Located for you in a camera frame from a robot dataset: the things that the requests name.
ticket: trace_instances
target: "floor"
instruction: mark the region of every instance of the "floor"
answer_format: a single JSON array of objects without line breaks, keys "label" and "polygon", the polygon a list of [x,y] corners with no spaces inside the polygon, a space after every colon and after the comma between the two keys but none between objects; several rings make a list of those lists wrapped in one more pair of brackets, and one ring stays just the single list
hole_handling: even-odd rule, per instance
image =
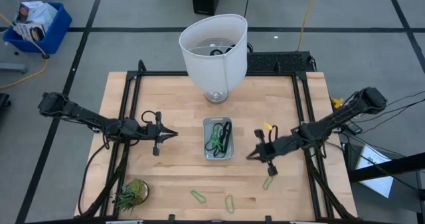
[{"label": "floor", "polygon": [[[193,13],[191,0],[43,1],[63,3],[73,22],[44,73],[2,90],[13,105],[0,119],[0,223],[15,222],[45,144],[52,146],[26,221],[66,219],[75,210],[92,134],[60,122],[53,136],[52,120],[37,112],[42,93],[69,92],[97,112],[111,71],[134,70],[139,59],[149,70],[185,70],[177,39],[184,27],[205,18]],[[216,13],[246,14],[255,51],[294,51],[308,1],[220,0]],[[16,4],[0,0],[0,12],[12,19]],[[414,94],[425,87],[423,7],[425,0],[315,0],[301,49],[315,57],[331,96],[348,97],[365,86],[376,86],[390,101]],[[1,45],[0,61],[25,63],[28,74],[42,68],[39,55],[14,52]],[[0,86],[22,77],[0,72]],[[413,106],[363,138],[404,155],[425,152],[423,108]],[[416,221],[413,212],[366,202],[361,195],[355,201],[368,220]]]}]

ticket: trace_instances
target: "wooden tabletop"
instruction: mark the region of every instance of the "wooden tabletop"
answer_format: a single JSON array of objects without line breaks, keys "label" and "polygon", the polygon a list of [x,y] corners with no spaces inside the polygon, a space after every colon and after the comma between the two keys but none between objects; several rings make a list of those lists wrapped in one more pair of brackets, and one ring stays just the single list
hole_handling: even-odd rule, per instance
[{"label": "wooden tabletop", "polygon": [[[120,109],[125,72],[111,72],[100,114],[117,118]],[[331,105],[323,73],[308,73],[309,90],[316,120],[331,113]],[[299,83],[303,111],[307,108]],[[132,88],[126,116],[129,114]],[[120,219],[168,219],[175,214],[178,220],[264,220],[271,215],[274,221],[312,221],[314,214],[303,152],[298,150],[275,159],[279,171],[269,190],[262,189],[267,178],[267,165],[248,161],[246,156],[258,143],[254,130],[264,123],[279,127],[279,135],[290,134],[299,124],[290,77],[247,76],[230,92],[223,104],[209,104],[203,92],[188,76],[144,76],[137,101],[136,120],[141,123],[145,110],[161,111],[164,125],[179,133],[160,146],[160,156],[152,155],[152,141],[131,147],[126,180],[135,177],[149,185],[149,197],[132,212],[120,213]],[[203,153],[203,119],[228,116],[233,123],[234,157],[230,160],[206,160]],[[336,135],[330,142],[338,144]],[[90,156],[102,145],[102,136],[94,134]],[[101,151],[88,170],[82,196],[86,210],[105,185],[110,150]],[[331,190],[347,210],[356,215],[353,194],[341,150],[327,146],[324,160]],[[207,202],[199,203],[191,190],[202,193]],[[319,196],[323,197],[320,188]],[[224,198],[232,195],[235,212],[228,213]],[[325,216],[323,198],[322,216]],[[109,204],[108,213],[112,213]]]}]

